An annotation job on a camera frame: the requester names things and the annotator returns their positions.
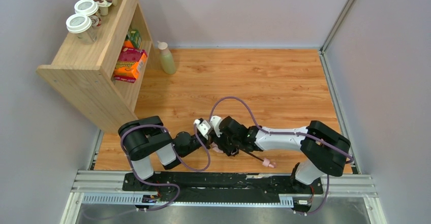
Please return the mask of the pink folding umbrella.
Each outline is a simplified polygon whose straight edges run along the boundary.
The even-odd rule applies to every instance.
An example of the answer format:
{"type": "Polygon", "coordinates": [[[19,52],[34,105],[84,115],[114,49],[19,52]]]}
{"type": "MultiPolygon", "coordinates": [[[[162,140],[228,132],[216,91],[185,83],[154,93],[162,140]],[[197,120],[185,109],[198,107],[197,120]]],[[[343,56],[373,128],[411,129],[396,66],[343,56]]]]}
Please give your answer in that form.
{"type": "MultiPolygon", "coordinates": [[[[223,150],[221,150],[218,146],[217,146],[217,144],[216,143],[211,143],[210,144],[210,147],[211,147],[211,149],[212,150],[214,150],[215,152],[217,152],[217,153],[224,153],[224,151],[223,150]]],[[[275,162],[271,162],[269,159],[267,159],[267,158],[261,158],[261,157],[258,157],[258,156],[256,156],[256,155],[254,155],[254,154],[252,154],[251,152],[247,152],[247,151],[243,151],[245,154],[247,154],[247,155],[249,155],[249,156],[251,156],[251,157],[253,157],[253,158],[255,158],[255,159],[257,159],[257,160],[259,160],[261,163],[262,163],[262,165],[264,166],[264,167],[267,167],[267,168],[276,168],[276,163],[275,162]]],[[[227,156],[235,156],[235,155],[237,155],[237,154],[239,154],[239,150],[235,150],[235,151],[233,151],[233,152],[228,152],[227,153],[227,156]]]]}

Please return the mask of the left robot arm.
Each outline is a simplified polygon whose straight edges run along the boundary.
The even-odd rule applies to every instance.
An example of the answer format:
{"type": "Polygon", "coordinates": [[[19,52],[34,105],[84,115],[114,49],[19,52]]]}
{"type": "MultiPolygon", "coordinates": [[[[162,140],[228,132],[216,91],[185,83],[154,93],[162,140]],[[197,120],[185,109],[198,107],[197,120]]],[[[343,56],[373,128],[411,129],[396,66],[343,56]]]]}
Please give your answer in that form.
{"type": "Polygon", "coordinates": [[[138,178],[146,180],[154,174],[150,156],[155,153],[165,170],[181,164],[182,158],[203,147],[213,127],[204,119],[193,123],[194,133],[180,132],[172,137],[159,116],[138,119],[118,129],[120,145],[138,178]]]}

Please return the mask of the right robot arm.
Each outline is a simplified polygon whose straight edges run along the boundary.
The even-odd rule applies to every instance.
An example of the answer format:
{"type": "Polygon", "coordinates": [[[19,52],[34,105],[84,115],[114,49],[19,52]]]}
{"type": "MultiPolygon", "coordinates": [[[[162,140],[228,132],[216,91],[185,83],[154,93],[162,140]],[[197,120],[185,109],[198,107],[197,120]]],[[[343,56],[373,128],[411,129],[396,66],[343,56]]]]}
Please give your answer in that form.
{"type": "Polygon", "coordinates": [[[317,120],[295,129],[271,129],[259,125],[245,127],[230,116],[212,116],[210,123],[215,133],[213,141],[228,156],[240,150],[302,152],[306,161],[298,163],[292,174],[293,179],[303,185],[310,185],[324,174],[342,176],[349,161],[349,139],[317,120]]]}

